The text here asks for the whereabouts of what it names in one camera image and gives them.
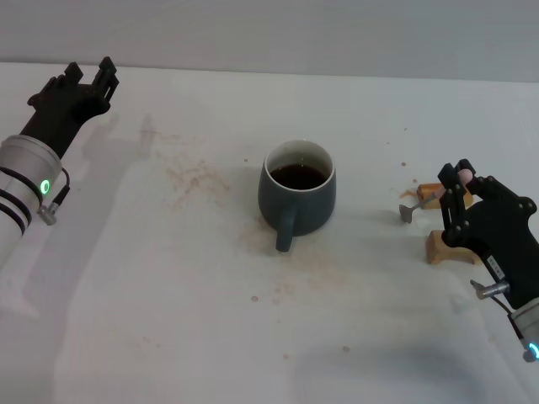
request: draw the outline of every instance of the dark liquid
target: dark liquid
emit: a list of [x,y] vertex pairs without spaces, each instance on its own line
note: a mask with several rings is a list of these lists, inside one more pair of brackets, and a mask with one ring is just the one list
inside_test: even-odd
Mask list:
[[282,186],[292,189],[313,189],[328,179],[318,170],[301,164],[279,167],[269,175]]

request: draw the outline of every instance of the green indicator light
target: green indicator light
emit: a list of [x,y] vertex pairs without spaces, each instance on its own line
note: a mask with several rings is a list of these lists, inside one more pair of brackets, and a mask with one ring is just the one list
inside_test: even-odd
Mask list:
[[51,183],[48,179],[44,179],[40,185],[40,191],[43,195],[46,195],[46,193],[49,192],[49,189],[51,189]]

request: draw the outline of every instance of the wooden block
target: wooden block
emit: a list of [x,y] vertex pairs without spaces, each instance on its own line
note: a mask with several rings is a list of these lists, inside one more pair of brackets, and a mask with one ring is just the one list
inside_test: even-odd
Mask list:
[[[417,192],[419,202],[430,197],[432,193],[435,192],[439,187],[441,187],[441,183],[420,184]],[[470,191],[466,190],[466,193],[464,194],[464,205],[470,206],[471,204],[473,204],[473,195],[470,194]],[[423,206],[423,209],[440,209],[440,201],[437,199],[431,200],[427,205]]]
[[463,247],[448,247],[441,239],[442,230],[433,230],[427,238],[427,261],[436,265],[446,259],[482,264],[481,258],[472,250]]

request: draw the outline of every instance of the cylindrical robot joint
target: cylindrical robot joint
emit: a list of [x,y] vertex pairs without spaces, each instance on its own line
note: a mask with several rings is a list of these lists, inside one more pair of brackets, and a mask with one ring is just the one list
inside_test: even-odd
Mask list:
[[33,137],[10,136],[0,146],[0,267],[60,172],[57,154]]

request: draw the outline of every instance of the mug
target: mug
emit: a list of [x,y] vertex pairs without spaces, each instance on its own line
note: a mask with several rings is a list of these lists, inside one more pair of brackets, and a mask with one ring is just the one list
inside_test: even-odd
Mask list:
[[264,159],[259,208],[277,230],[275,248],[290,250],[292,238],[322,227],[334,211],[337,186],[333,159],[306,140],[288,141]]

